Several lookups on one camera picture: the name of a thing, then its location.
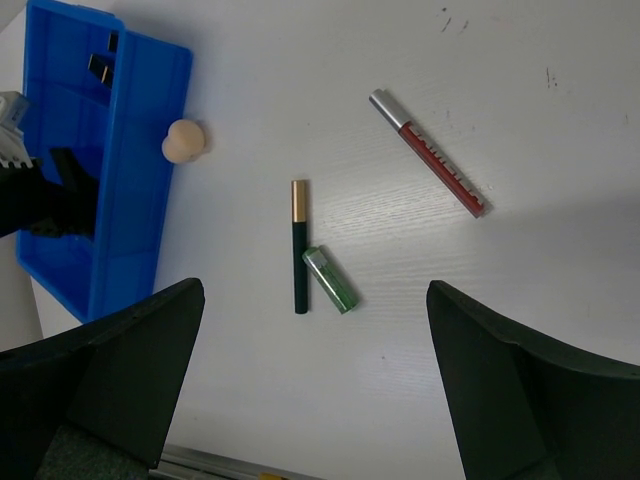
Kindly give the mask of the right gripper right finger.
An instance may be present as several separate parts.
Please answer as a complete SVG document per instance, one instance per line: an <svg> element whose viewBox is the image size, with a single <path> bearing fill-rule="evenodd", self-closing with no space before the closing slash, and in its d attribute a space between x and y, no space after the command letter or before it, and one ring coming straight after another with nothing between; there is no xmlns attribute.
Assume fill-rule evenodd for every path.
<svg viewBox="0 0 640 480"><path fill-rule="evenodd" d="M426 307L468 479L636 479L639 368L511 320L444 281Z"/></svg>

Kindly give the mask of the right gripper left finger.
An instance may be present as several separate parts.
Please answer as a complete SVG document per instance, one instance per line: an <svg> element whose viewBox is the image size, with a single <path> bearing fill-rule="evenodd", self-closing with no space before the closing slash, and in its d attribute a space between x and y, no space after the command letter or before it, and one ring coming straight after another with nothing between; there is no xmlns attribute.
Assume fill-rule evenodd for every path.
<svg viewBox="0 0 640 480"><path fill-rule="evenodd" d="M205 306L182 280L130 307L1 354L1 476L141 477L157 467Z"/></svg>

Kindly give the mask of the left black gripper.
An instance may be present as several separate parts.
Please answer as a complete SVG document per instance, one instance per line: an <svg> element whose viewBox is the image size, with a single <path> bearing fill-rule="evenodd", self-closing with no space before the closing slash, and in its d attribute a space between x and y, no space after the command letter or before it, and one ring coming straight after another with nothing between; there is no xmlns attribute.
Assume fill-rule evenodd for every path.
<svg viewBox="0 0 640 480"><path fill-rule="evenodd" d="M49 150L62 184L47 180L38 166L1 169L1 235L19 230L36 236L91 237L95 232L98 180L67 147Z"/></svg>

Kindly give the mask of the blue plastic organizer bin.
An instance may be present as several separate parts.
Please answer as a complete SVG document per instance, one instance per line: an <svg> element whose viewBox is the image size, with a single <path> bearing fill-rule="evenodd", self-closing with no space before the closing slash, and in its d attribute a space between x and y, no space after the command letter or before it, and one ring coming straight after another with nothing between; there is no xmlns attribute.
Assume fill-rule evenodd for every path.
<svg viewBox="0 0 640 480"><path fill-rule="evenodd" d="M88 70L92 53L115 56L111 89ZM26 149L59 182L49 150L70 148L99 194L92 237L22 231L17 257L80 322L153 291L172 175L161 145L183 115L192 60L187 48L131 31L107 12L58 1L26 7Z"/></svg>

